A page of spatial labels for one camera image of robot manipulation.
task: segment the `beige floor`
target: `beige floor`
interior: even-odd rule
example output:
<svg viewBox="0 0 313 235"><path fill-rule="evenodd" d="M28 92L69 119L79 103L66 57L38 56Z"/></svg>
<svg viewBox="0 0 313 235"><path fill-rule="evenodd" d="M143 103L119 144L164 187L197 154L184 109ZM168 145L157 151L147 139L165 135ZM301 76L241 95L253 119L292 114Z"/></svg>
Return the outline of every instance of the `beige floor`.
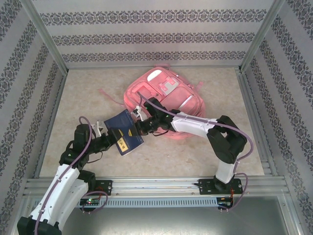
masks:
<svg viewBox="0 0 313 235"><path fill-rule="evenodd" d="M73 139L78 117L86 116L91 123L111 118L123 109L108 100L97 89L103 88L122 102L126 88L149 68L70 70L63 91L59 110L46 151L40 176L53 176L59 165L60 155ZM193 84L204 81L200 95L206 104L206 116L219 118L227 115L237 126L249 134L252 130L234 69L173 68ZM158 176L213 176L218 158L208 140L193 136L182 141L166 137L143 137L145 143L126 156L120 156L115 146L104 152L102 160L88 164L84 169L96 176L112 177L158 177ZM94 160L100 157L91 155ZM238 172L263 175L257 150L243 160Z"/></svg>

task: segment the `damask pattern border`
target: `damask pattern border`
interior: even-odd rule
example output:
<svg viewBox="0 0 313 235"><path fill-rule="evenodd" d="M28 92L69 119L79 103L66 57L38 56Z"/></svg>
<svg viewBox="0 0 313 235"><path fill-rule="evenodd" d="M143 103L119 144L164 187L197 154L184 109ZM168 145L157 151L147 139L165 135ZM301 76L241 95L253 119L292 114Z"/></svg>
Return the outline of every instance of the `damask pattern border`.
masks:
<svg viewBox="0 0 313 235"><path fill-rule="evenodd" d="M182 22L261 22L265 9L156 10L41 13L45 25Z"/></svg>
<svg viewBox="0 0 313 235"><path fill-rule="evenodd" d="M305 95L309 98L309 103L311 103L311 107L313 108L312 72L309 70L307 63L301 56L298 47L279 16L276 17L271 28L276 35L280 46L284 50L294 73L297 75L300 85L302 86L302 90L305 91Z"/></svg>
<svg viewBox="0 0 313 235"><path fill-rule="evenodd" d="M18 71L21 68L22 62L24 61L36 34L37 30L34 24L32 21L29 21L0 77L0 109L11 90L11 86L13 85L12 82L16 79Z"/></svg>
<svg viewBox="0 0 313 235"><path fill-rule="evenodd" d="M66 63L158 60L242 60L245 51L160 51L62 54Z"/></svg>
<svg viewBox="0 0 313 235"><path fill-rule="evenodd" d="M53 36L57 46L151 43L251 43L255 33L136 33Z"/></svg>
<svg viewBox="0 0 313 235"><path fill-rule="evenodd" d="M308 0L288 0L289 6L298 17L298 20L313 40L313 7Z"/></svg>
<svg viewBox="0 0 313 235"><path fill-rule="evenodd" d="M293 101L287 82L280 72L277 61L267 41L262 41L259 48L267 63L270 74L273 77L278 93L282 98L282 102L285 105L286 112L295 131L295 135L298 138L298 142L301 143L301 149L304 152L304 156L307 158L306 161L308 165L311 166L310 170L313 171L313 141L310 139L311 136L308 134L308 129L302 121L301 114L299 114L299 110L297 109L296 103Z"/></svg>
<svg viewBox="0 0 313 235"><path fill-rule="evenodd" d="M15 142L16 136L18 135L18 131L20 130L20 125L24 119L24 115L34 93L37 81L43 70L48 54L48 48L45 44L43 44L25 83L18 104L14 110L14 114L11 117L12 119L9 121L9 125L6 128L7 132L2 138L0 146L0 177L2 176L6 162L8 161L8 158L11 154L11 149Z"/></svg>
<svg viewBox="0 0 313 235"><path fill-rule="evenodd" d="M260 120L260 122L261 122L261 126L262 126L262 129L263 129L264 135L265 135L265 139L266 139L266 142L267 142L267 144L268 144L269 152L270 152L271 157L272 157L272 159L273 159L276 172L277 172L277 174L279 175L279 170L278 170L278 168L277 168L276 160L275 160L274 157L273 157L273 151L272 151L272 148L271 148L271 146L270 146L270 143L269 143L269 140L268 140L268 136L267 136L267 134L266 134L265 126L264 126L263 121L262 121L262 119L261 119L261 114L260 114L259 108L258 108L258 106L257 106L256 100L255 100L255 97L254 97L254 94L253 94L253 90L252 90L252 88L251 88L251 85L250 85L250 82L249 82L249 79L248 79L248 75L247 75L246 72L244 72L244 73L245 73L246 80L247 80L248 85L249 85L249 89L250 89L250 91L251 91L251 95L252 95L252 97L253 97L253 101L254 101L254 104L255 104L256 111L258 112L259 120Z"/></svg>
<svg viewBox="0 0 313 235"><path fill-rule="evenodd" d="M56 96L55 96L56 98L55 98L55 100L54 100L54 102L53 102L53 106L52 106L52 109L51 109L51 114L50 114L50 117L49 117L49 121L48 121L48 124L47 124L47 128L46 128L46 130L45 130L45 135L44 135L44 138L43 138L43 142L42 142L42 144L41 144L40 151L39 151L39 154L38 154L38 157L37 157L37 161L36 161L36 164L35 164L35 167L34 167L34 172L33 172L32 178L35 177L35 173L36 173L36 170L37 170L37 168L38 168L39 158L40 158L40 156L41 156L41 154L42 154L42 152L43 152L45 140L46 140L46 138L47 138L47 136L48 136L48 130L49 130L48 127L50 126L50 123L51 123L51 120L52 120L52 116L53 116L53 112L54 112L54 108L55 108L55 106L56 106L56 104L57 104L58 96L59 96L59 93L60 93L60 91L61 91L61 86L62 86L63 80L64 80L65 78L66 78L66 75L62 75L62 79L61 79L61 81L60 81L60 85L59 85L58 91L57 91Z"/></svg>
<svg viewBox="0 0 313 235"><path fill-rule="evenodd" d="M2 212L0 214L0 234L5 234L5 230L8 227L8 222L11 218L12 208L16 203L16 200L17 200L16 196L17 196L18 191L21 188L22 179L24 177L24 174L27 168L29 157L33 150L33 145L34 145L37 133L39 131L39 126L41 124L41 121L45 112L45 108L49 99L49 95L52 90L53 83L55 81L55 77L56 77L58 70L59 68L56 62L54 61L51 66L49 75L47 77L40 101L37 105L36 113L30 125L30 129L27 134L27 138L25 140L23 150L19 157L19 163L17 164L16 169L14 171L14 177L12 178L12 183L10 184L9 191L7 192L7 197L4 200L4 206L1 209Z"/></svg>
<svg viewBox="0 0 313 235"><path fill-rule="evenodd" d="M7 0L0 9L0 42L5 37L11 24L20 12L22 5L19 0Z"/></svg>
<svg viewBox="0 0 313 235"><path fill-rule="evenodd" d="M294 190L297 194L297 199L299 201L299 205L302 208L302 213L306 218L305 221L309 225L309 230L313 233L313 208L312 203L309 201L309 195L305 192L306 188L303 186L303 179L301 178L300 171L298 166L294 163L294 157L292 152L290 151L290 147L286 136L284 134L284 130L281 126L280 120L278 118L276 109L274 107L273 101L270 97L269 91L265 84L263 74L260 70L260 67L254 57L250 63L250 67L252 69L254 78L256 79L257 85L259 87L260 94L262 96L262 100L264 102L266 111L268 113L268 117L270 119L273 131L275 133L275 137L278 143L278 146L283 155L283 159L285 161L286 169L290 175L291 183L294 187Z"/></svg>

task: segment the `blue book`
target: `blue book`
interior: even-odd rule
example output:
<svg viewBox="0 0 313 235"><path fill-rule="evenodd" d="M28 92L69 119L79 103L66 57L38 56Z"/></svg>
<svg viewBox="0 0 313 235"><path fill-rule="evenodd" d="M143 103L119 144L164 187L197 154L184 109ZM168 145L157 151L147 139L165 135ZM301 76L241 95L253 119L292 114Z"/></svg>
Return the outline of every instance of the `blue book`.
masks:
<svg viewBox="0 0 313 235"><path fill-rule="evenodd" d="M122 138L116 143L119 153L123 156L130 153L135 148L143 144L143 139L141 136L129 136L128 131L134 125L131 114L126 109L120 114L104 121L107 129L119 129L123 134Z"/></svg>

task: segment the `backpack strap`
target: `backpack strap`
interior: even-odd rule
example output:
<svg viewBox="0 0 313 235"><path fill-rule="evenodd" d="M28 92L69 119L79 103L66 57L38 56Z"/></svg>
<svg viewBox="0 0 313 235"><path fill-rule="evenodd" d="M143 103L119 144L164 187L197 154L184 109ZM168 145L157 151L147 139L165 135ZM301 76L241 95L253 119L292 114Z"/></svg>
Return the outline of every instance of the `backpack strap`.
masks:
<svg viewBox="0 0 313 235"><path fill-rule="evenodd" d="M202 86L203 86L203 82L199 82L195 88L196 91L199 92Z"/></svg>
<svg viewBox="0 0 313 235"><path fill-rule="evenodd" d="M125 108L125 105L124 105L124 104L121 104L121 103L115 101L115 100L114 100L110 95L108 95L103 89L98 89L98 91L99 91L101 94L105 95L105 96L106 96L107 98L109 98L110 100L112 100L114 103L120 105L122 108Z"/></svg>

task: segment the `patterned wallpaper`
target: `patterned wallpaper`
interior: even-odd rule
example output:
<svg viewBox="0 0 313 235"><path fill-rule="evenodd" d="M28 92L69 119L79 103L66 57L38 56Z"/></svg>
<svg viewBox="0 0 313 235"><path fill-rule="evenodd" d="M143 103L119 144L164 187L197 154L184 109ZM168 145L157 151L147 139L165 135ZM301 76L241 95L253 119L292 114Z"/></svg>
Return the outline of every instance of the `patterned wallpaper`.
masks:
<svg viewBox="0 0 313 235"><path fill-rule="evenodd" d="M313 234L313 1L288 0L246 71L276 167Z"/></svg>
<svg viewBox="0 0 313 235"><path fill-rule="evenodd" d="M87 68L238 66L273 0L33 2L67 66Z"/></svg>
<svg viewBox="0 0 313 235"><path fill-rule="evenodd" d="M63 76L18 0L0 0L0 234L32 178Z"/></svg>

